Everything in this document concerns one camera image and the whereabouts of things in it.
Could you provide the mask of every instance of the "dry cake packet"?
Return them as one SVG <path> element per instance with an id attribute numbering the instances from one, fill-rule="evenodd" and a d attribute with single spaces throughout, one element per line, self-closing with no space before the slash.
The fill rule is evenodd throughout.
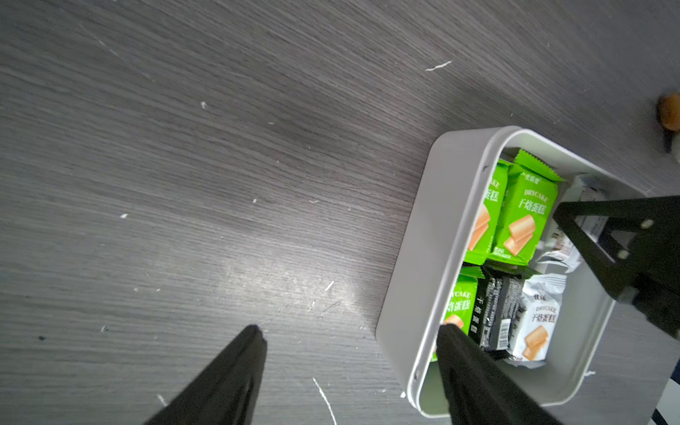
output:
<path id="1" fill-rule="evenodd" d="M 524 281 L 521 306 L 512 325 L 508 363 L 535 367 L 535 362 L 545 360 L 565 287 L 566 276 L 555 273 Z"/>
<path id="2" fill-rule="evenodd" d="M 461 267 L 454 293 L 446 307 L 443 324 L 455 324 L 465 335 L 468 334 L 477 295 L 477 280 L 483 278 L 484 273 L 479 267 Z M 434 362 L 436 359 L 437 353 L 432 353 L 430 361 Z"/>
<path id="3" fill-rule="evenodd" d="M 511 163 L 503 159 L 498 160 L 491 183 L 486 190 L 486 196 L 477 212 L 475 229 L 465 252 L 465 262 L 482 265 L 491 252 L 494 241 L 500 207 L 503 204 L 505 189 L 508 182 L 508 168 Z"/>
<path id="4" fill-rule="evenodd" d="M 600 189 L 600 182 L 593 176 L 581 174 L 574 177 L 571 186 L 564 191 L 561 202 L 573 201 L 606 201 L 607 194 Z M 600 238 L 607 223 L 604 216 L 578 216 L 574 221 L 583 229 L 593 242 Z M 571 240 L 558 227 L 555 220 L 550 220 L 545 229 L 550 238 L 539 249 L 544 251 L 538 258 L 540 264 L 553 264 L 564 267 L 565 273 L 571 273 L 583 262 L 583 257 Z"/>
<path id="5" fill-rule="evenodd" d="M 563 181 L 546 164 L 520 150 L 508 170 L 508 184 L 488 258 L 526 266 L 558 197 Z"/>

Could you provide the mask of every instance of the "white scratch mark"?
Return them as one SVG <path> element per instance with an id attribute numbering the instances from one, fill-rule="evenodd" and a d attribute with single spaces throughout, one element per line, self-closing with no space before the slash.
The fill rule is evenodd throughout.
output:
<path id="1" fill-rule="evenodd" d="M 330 408 L 330 403 L 328 402 L 328 399 L 326 398 L 324 391 L 319 386 L 319 383 L 316 381 L 316 378 L 315 377 L 311 377 L 311 378 L 314 380 L 314 384 L 316 385 L 316 388 L 319 389 L 319 393 L 321 394 L 321 397 L 324 398 L 324 401 L 326 402 L 326 406 L 328 406 L 328 411 L 330 412 L 330 417 L 333 419 L 333 425 L 338 425 L 337 421 L 335 420 L 335 415 L 333 414 L 333 409 Z"/>
<path id="2" fill-rule="evenodd" d="M 262 326 L 263 324 L 267 324 L 267 323 L 271 322 L 272 319 L 275 318 L 276 315 L 279 313 L 279 311 L 281 311 L 281 307 L 279 307 L 279 309 L 276 311 L 276 313 L 274 313 L 269 319 L 267 319 L 267 320 L 265 320 L 264 322 L 260 323 L 260 326 Z"/>
<path id="3" fill-rule="evenodd" d="M 161 403 L 163 406 L 167 406 L 167 405 L 168 405 L 168 403 L 165 401 L 165 399 L 163 398 L 162 395 L 156 394 L 156 397 L 158 397 L 158 399 L 160 400 L 160 403 Z"/>
<path id="4" fill-rule="evenodd" d="M 448 61 L 448 62 L 443 63 L 441 65 L 437 65 L 434 68 L 426 69 L 425 71 L 434 71 L 435 69 L 444 68 L 446 65 L 450 64 L 451 62 L 453 62 L 453 61 Z"/>
<path id="5" fill-rule="evenodd" d="M 337 307 L 337 306 L 339 306 L 340 304 L 342 304 L 342 301 L 343 301 L 343 300 L 338 300 L 338 301 L 334 302 L 333 304 L 331 304 L 330 307 L 326 308 L 326 309 L 321 313 L 321 315 L 319 316 L 319 319 L 322 319 L 322 318 L 324 317 L 324 314 L 328 313 L 330 310 L 332 310 L 332 309 L 334 309 L 335 307 Z"/>
<path id="6" fill-rule="evenodd" d="M 92 31 L 88 30 L 87 28 L 85 28 L 85 27 L 83 26 L 83 24 L 81 24 L 80 22 L 78 22 L 78 26 L 79 26 L 80 28 L 82 28 L 83 31 L 85 31 L 86 33 L 88 33 L 88 35 L 89 35 L 90 37 L 92 37 L 93 39 L 97 40 L 97 41 L 99 42 L 99 44 L 101 44 L 101 45 L 104 46 L 105 48 L 109 49 L 109 52 L 111 52 L 115 57 L 117 57 L 117 58 L 119 58 L 120 60 L 122 60 L 123 62 L 125 62 L 126 65 L 128 65 L 128 66 L 129 66 L 130 68 L 132 68 L 134 71 L 140 73 L 141 75 L 144 75 L 145 78 L 147 78 L 147 79 L 153 81 L 154 83 L 156 82 L 156 80 L 154 80 L 153 78 L 151 78 L 151 76 L 150 76 L 149 74 L 147 74 L 146 72 L 140 71 L 136 66 L 134 66 L 134 65 L 131 64 L 131 63 L 129 63 L 124 57 L 120 56 L 120 55 L 119 55 L 118 53 L 116 53 L 112 48 L 110 48 L 109 46 L 107 46 L 103 41 L 101 41 L 101 40 L 95 35 L 95 33 L 93 33 Z"/>

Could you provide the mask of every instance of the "white debris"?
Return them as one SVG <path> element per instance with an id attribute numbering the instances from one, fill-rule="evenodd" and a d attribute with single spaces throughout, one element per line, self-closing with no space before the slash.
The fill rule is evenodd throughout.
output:
<path id="1" fill-rule="evenodd" d="M 437 65 L 434 68 L 426 69 L 425 71 L 434 71 L 435 69 L 444 68 L 446 65 L 450 64 L 451 62 L 453 62 L 453 61 L 448 61 L 448 62 L 443 63 L 441 65 Z"/>
<path id="2" fill-rule="evenodd" d="M 333 425 L 338 425 L 337 421 L 335 420 L 335 415 L 333 414 L 333 409 L 330 408 L 330 403 L 328 402 L 328 399 L 326 398 L 324 391 L 319 386 L 319 383 L 316 381 L 316 378 L 315 377 L 311 377 L 311 378 L 314 380 L 314 384 L 316 385 L 316 388 L 319 389 L 319 393 L 321 394 L 321 397 L 324 398 L 324 401 L 326 402 L 326 406 L 328 406 L 328 411 L 330 412 L 330 417 L 333 419 Z"/>
<path id="3" fill-rule="evenodd" d="M 168 403 L 165 401 L 165 399 L 163 398 L 162 395 L 156 394 L 156 397 L 158 397 L 158 399 L 160 400 L 160 403 L 163 404 L 163 406 L 167 406 L 167 405 L 168 405 Z"/>

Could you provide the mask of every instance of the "white plastic container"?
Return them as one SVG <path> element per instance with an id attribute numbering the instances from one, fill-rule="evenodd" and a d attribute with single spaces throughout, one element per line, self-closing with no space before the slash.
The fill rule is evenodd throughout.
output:
<path id="1" fill-rule="evenodd" d="M 478 207 L 500 153 L 513 148 L 538 156 L 565 178 L 595 175 L 612 200 L 644 196 L 600 167 L 520 127 L 451 131 L 435 141 L 376 330 L 378 344 L 409 402 L 428 418 L 449 415 L 441 376 L 436 363 L 430 367 L 430 357 Z M 533 370 L 504 362 L 497 365 L 538 404 L 566 403 L 581 386 L 613 306 L 614 300 L 588 265 L 582 264 L 568 275 L 547 364 Z"/>

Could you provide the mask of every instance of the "orange object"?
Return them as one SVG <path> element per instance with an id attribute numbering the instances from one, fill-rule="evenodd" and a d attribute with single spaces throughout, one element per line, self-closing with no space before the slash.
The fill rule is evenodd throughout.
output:
<path id="1" fill-rule="evenodd" d="M 527 347 L 524 352 L 522 352 L 522 355 L 524 356 L 525 359 L 533 361 L 536 358 L 536 355 L 541 351 L 541 348 L 548 342 L 547 339 L 542 340 L 538 344 L 534 345 L 533 348 Z"/>
<path id="2" fill-rule="evenodd" d="M 533 350 L 534 347 L 546 339 L 548 339 L 548 331 L 545 330 L 543 325 L 540 325 L 538 328 L 532 330 L 529 335 L 524 337 L 524 342 L 526 342 L 527 347 Z"/>
<path id="3" fill-rule="evenodd" d="M 503 242 L 503 246 L 505 246 L 507 250 L 516 257 L 532 237 L 534 237 L 534 234 L 529 233 L 528 235 L 523 236 L 520 240 L 516 241 L 512 236 L 510 236 L 505 242 Z"/>
<path id="4" fill-rule="evenodd" d="M 671 131 L 680 131 L 680 93 L 668 96 L 659 103 L 661 125 Z"/>
<path id="5" fill-rule="evenodd" d="M 487 224 L 489 220 L 491 220 L 489 210 L 486 208 L 486 205 L 481 204 L 481 207 L 479 208 L 479 213 L 477 214 L 477 223 L 475 223 L 475 230 L 479 229 L 484 224 Z"/>
<path id="6" fill-rule="evenodd" d="M 520 239 L 524 238 L 529 233 L 534 233 L 534 231 L 536 231 L 536 222 L 531 214 L 527 214 L 519 220 L 510 223 L 508 228 L 510 229 L 512 239 L 519 242 Z"/>
<path id="7" fill-rule="evenodd" d="M 475 246 L 477 246 L 477 242 L 481 239 L 481 237 L 484 235 L 486 230 L 489 228 L 489 225 L 487 223 L 484 223 L 480 227 L 478 227 L 475 232 L 472 234 L 472 239 L 470 239 L 470 245 L 468 245 L 468 251 L 472 251 L 475 249 Z"/>
<path id="8" fill-rule="evenodd" d="M 458 328 L 463 329 L 463 326 L 465 326 L 465 323 L 463 323 L 463 319 L 459 318 L 455 314 L 450 315 L 446 320 L 444 320 L 444 324 L 455 324 Z"/>

